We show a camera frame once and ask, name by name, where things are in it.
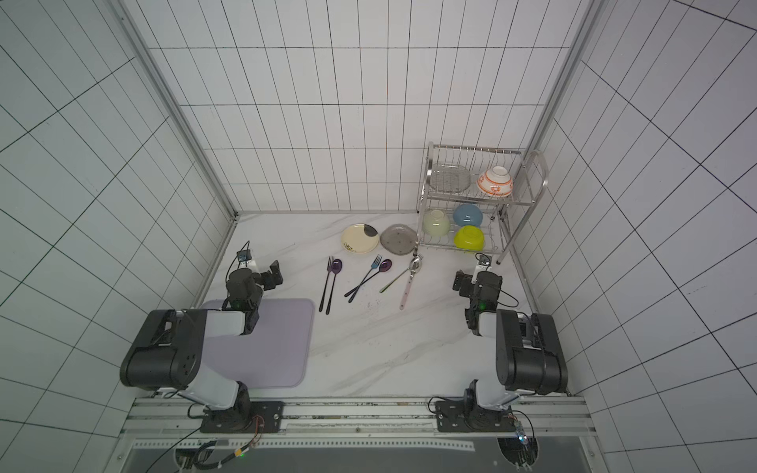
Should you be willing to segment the purple fork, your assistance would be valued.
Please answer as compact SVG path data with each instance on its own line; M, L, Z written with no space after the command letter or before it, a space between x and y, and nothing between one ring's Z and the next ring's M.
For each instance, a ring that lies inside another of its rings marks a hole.
M335 256L333 256L333 255L329 256L329 258L327 260L327 266L326 266L326 278L325 278L325 282L324 282L324 285L323 285L323 293L321 294L321 301L319 302L319 312L320 313L323 312L324 303L325 303L325 296L326 296L326 290L327 290L327 287L328 287L328 280L329 280L329 276L330 276L330 274L332 272L332 268L333 268L334 262L335 262Z

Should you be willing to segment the lilac placemat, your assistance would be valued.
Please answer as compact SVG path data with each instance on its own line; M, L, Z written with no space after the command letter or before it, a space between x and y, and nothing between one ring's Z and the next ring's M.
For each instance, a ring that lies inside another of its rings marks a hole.
M305 377L314 319L311 300L264 300L254 331L206 340L203 363L250 390L295 387Z

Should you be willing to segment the dark purple spoon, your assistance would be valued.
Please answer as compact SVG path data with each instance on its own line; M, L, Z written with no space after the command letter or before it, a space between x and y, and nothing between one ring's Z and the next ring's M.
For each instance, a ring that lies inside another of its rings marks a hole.
M355 287L355 288L354 288L354 289L353 289L353 290L352 290L352 291L351 291L351 292L350 292L350 293L349 293L348 295L346 295L346 296L348 296L348 297L349 297L349 299L348 299L348 303L350 304L350 303L352 303L352 302L353 302L353 301L355 300L355 298L356 298L356 296L357 296L357 294L358 294L359 290L360 290L360 289L361 289L361 288L362 288L362 287L363 287L363 286L364 286L365 284L367 284L367 283L368 283L369 281L371 281L372 279L374 279L374 278L375 278L376 276L378 276L379 274L381 274L381 273L386 273L386 272L390 271L390 269L392 269L392 261L391 261L390 259L384 259L384 260L383 260L383 261L382 261L382 262L381 262L381 263L380 263L380 264L379 264L379 265L378 265L378 266L377 266L377 267L375 268L375 270L376 270L376 273L375 273L375 274L370 274L370 275L369 275L369 276L368 276L368 277L367 277L367 278L366 278L366 279L365 279L365 280L364 280L364 281L363 281L363 282L362 282L362 283L361 283L360 285L358 285L357 287Z

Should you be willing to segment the blue fork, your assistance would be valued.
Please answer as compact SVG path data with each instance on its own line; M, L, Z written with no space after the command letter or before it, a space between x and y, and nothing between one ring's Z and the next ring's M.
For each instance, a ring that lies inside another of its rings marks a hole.
M375 269L378 269L380 267L381 263L382 263L382 256L379 254L379 255L377 255L374 258L369 271L366 273L366 275L362 279L361 283L358 284L356 287L354 287L352 290L350 290L348 293L346 293L345 297L351 296L352 294L354 294L355 292L357 292L359 290L359 288L361 287L361 285L364 284L367 281L368 277L372 274L372 272Z

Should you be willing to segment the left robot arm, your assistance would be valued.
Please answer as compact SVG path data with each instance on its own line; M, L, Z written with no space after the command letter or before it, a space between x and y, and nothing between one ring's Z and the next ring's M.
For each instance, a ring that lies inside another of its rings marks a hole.
M120 382L145 390L171 389L202 405L202 433L276 432L277 427L266 426L269 411L255 406L248 387L209 367L203 350L209 339L251 335L263 294L282 284L277 260L263 273L240 266L227 276L220 309L151 311L121 362Z

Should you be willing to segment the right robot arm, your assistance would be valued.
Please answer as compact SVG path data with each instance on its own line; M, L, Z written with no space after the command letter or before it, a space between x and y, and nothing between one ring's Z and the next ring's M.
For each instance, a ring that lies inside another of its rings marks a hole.
M461 401L461 422L473 430L504 425L523 391L535 395L568 391L567 362L551 315L525 315L500 303L503 278L478 270L455 274L453 291L468 299L468 330L495 341L495 376L473 380Z

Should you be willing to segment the pale green bowl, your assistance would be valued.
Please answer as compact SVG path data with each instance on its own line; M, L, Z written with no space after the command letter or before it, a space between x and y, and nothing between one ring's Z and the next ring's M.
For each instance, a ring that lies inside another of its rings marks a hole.
M430 238L441 238L449 234L451 221L445 212L439 209L428 210L424 213L422 229Z

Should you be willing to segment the blue bowl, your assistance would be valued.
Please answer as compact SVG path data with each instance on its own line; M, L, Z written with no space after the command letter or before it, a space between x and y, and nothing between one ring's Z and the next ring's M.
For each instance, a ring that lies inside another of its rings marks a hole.
M466 226L480 228L483 222L483 213L476 205L464 203L453 211L453 220L461 228Z

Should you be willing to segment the metal dish rack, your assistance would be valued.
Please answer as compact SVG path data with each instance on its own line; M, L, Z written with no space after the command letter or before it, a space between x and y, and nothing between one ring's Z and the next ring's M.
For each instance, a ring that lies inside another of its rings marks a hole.
M439 193L429 185L432 169L441 165L460 165L471 173L471 185L467 191L457 194ZM513 179L513 192L509 197L493 198L477 188L477 179L487 169L505 167ZM487 148L473 146L453 146L429 143L421 167L419 191L418 246L433 246L455 250L453 238L459 226L453 220L453 211L464 203L476 205L483 213L481 230L485 234L484 252L501 263L513 247L536 205L542 199L549 181L549 173L544 157L538 151L519 149ZM423 229L423 216L428 210L439 209L451 221L447 236L430 238Z

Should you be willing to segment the cream plate with dark patch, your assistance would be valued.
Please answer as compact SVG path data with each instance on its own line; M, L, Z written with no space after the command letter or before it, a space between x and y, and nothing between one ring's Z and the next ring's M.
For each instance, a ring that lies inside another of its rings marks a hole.
M379 232L369 224L352 225L341 234L343 248L356 254L365 254L373 251L379 242Z

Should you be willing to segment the grey plate in rack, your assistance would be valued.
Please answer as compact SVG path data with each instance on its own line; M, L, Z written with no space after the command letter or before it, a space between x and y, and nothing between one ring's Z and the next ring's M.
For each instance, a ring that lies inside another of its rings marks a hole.
M471 185L471 173L460 165L441 164L432 169L429 185L439 193L463 193Z

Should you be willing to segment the white orange patterned bowl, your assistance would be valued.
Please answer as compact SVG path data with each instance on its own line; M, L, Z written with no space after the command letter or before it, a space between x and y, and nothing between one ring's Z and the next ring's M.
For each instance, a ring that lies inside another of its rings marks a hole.
M509 171L502 166L487 169L478 179L477 188L493 198L509 197L513 192L513 179Z

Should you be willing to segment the pink handled spoon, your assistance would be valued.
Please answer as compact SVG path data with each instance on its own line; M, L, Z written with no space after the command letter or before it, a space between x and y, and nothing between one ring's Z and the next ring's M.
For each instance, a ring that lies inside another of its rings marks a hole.
M423 256L420 255L420 254L417 254L416 256L414 256L414 258L411 260L411 262L409 264L409 268L408 268L408 270L409 270L409 278L408 278L408 281L407 281L407 283L405 285L405 289L404 289L404 292L403 292L403 295L402 295L402 299L401 299L401 302L400 302L400 306L399 306L399 309L401 311L403 311L405 309L406 305L407 305L407 300L408 300L409 294L411 292L413 280L414 280L416 274L420 271L420 269L422 267L422 260L423 260Z

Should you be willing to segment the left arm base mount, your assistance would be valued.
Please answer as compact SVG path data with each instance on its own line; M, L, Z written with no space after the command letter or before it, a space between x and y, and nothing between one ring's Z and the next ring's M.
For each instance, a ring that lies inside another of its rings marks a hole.
M203 416L200 433L210 435L275 434L280 431L285 404L281 401L250 402Z

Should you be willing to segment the aluminium mounting rail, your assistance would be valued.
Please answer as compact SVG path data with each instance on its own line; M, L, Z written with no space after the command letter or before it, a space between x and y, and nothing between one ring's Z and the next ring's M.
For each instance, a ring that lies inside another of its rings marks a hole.
M189 402L143 398L134 402L121 433L134 447L198 447L216 439L222 447L254 441L258 447L441 447L468 451L474 439L514 439L505 433L440 433L427 398L288 398L275 434L200 433L199 407ZM578 438L592 443L597 430L579 397L520 398L509 416L538 441Z

